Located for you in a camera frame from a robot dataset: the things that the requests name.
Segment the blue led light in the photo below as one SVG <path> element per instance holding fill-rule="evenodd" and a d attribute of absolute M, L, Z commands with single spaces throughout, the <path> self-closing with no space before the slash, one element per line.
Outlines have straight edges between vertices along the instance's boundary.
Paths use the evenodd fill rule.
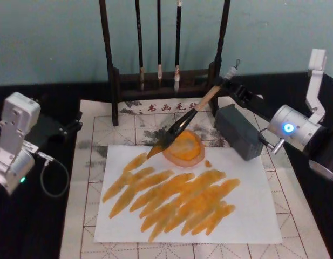
<path fill-rule="evenodd" d="M 295 130 L 295 128 L 294 128 L 294 126 L 292 124 L 287 123 L 287 124 L 284 125 L 284 131 L 286 133 L 291 133 L 294 130 Z"/>

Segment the teal wall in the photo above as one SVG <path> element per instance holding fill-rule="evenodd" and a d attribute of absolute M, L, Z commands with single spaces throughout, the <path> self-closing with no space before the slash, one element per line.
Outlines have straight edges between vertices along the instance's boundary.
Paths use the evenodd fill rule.
<path fill-rule="evenodd" d="M 157 1 L 141 1 L 146 71 L 157 70 Z M 214 59 L 223 0 L 184 0 L 183 69 Z M 134 0 L 107 0 L 113 62 L 138 73 Z M 162 0 L 162 65 L 174 70 L 176 1 Z M 333 0 L 232 0 L 222 72 L 305 71 L 313 47 L 328 50 L 333 77 Z M 0 85 L 107 80 L 98 0 L 0 0 Z"/>

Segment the white paper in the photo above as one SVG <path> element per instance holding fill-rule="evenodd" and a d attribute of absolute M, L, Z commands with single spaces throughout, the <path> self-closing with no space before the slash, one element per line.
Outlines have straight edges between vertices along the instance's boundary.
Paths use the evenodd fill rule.
<path fill-rule="evenodd" d="M 101 197 L 122 174 L 124 167 L 132 159 L 143 152 L 148 152 L 150 149 L 150 147 L 145 146 L 109 146 Z M 282 243 L 273 198 L 260 157 L 246 162 L 232 148 L 206 147 L 205 160 L 195 167 L 177 167 L 166 160 L 162 154 L 158 154 L 150 158 L 140 168 L 132 171 L 132 173 L 152 166 L 156 169 L 156 173 L 172 169 L 175 174 L 192 172 L 195 176 L 198 176 L 208 170 L 205 167 L 206 160 L 211 162 L 213 168 L 226 173 L 227 176 L 224 180 L 238 178 L 241 181 L 240 185 L 223 199 L 227 204 L 234 204 L 236 210 L 224 217 L 209 236 L 205 234 L 205 231 L 195 236 L 191 235 L 190 232 L 182 236 L 181 230 L 184 225 L 182 223 L 167 234 L 162 232 L 156 237 L 154 242 Z M 141 232 L 140 228 L 144 218 L 140 219 L 139 214 L 143 208 L 132 213 L 129 212 L 131 204 L 143 192 L 139 193 L 132 203 L 114 218 L 109 219 L 108 217 L 114 204 L 125 189 L 126 187 L 104 204 L 100 200 L 94 235 L 95 242 L 148 242 L 154 227 L 144 233 Z"/>

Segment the black table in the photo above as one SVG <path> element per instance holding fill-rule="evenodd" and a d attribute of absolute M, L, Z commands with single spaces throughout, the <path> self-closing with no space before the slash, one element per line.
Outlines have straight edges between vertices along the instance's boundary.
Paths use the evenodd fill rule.
<path fill-rule="evenodd" d="M 287 104 L 310 115 L 305 104 L 309 78 L 306 73 L 243 76 L 236 79 L 248 89 L 262 94 L 273 108 Z M 14 91 L 39 99 L 44 114 L 62 124 L 71 122 L 79 111 L 80 99 L 110 101 L 107 83 L 26 85 L 0 87 L 0 116 L 4 99 Z M 320 101 L 327 113 L 324 126 L 333 124 L 333 79 L 325 76 Z M 71 172 L 76 138 L 64 145 L 50 144 L 45 150 L 60 160 Z M 285 145 L 291 164 L 308 200 L 327 249 L 333 258 L 333 184 L 326 182 L 308 168 L 308 161 L 297 150 Z M 43 165 L 37 160 L 33 171 L 20 185 L 9 202 L 0 207 L 0 258 L 58 258 L 64 226 L 67 194 L 48 198 L 39 184 Z M 49 187 L 57 189 L 62 172 L 54 168 Z"/>

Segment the wooden brush rack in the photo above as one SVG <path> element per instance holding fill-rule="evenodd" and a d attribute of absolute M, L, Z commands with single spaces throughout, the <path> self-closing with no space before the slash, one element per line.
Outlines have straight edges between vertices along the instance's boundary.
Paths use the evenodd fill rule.
<path fill-rule="evenodd" d="M 112 63 L 110 33 L 105 2 L 105 0 L 99 0 L 101 25 L 103 28 L 107 59 L 107 73 L 110 81 L 109 88 L 112 104 L 112 124 L 114 126 L 118 126 L 118 103 L 121 101 L 203 97 L 209 91 L 213 79 L 220 73 L 221 54 L 228 22 L 230 0 L 224 1 L 219 42 L 214 61 L 209 64 L 207 69 L 182 70 L 180 72 L 180 86 L 177 93 L 175 93 L 174 90 L 174 71 L 163 72 L 161 83 L 159 83 L 157 73 L 144 73 L 144 89 L 141 90 L 140 74 L 120 74 L 119 69 L 114 67 Z M 218 109 L 218 98 L 212 98 L 209 105 L 213 115 L 215 115 L 216 110 Z"/>

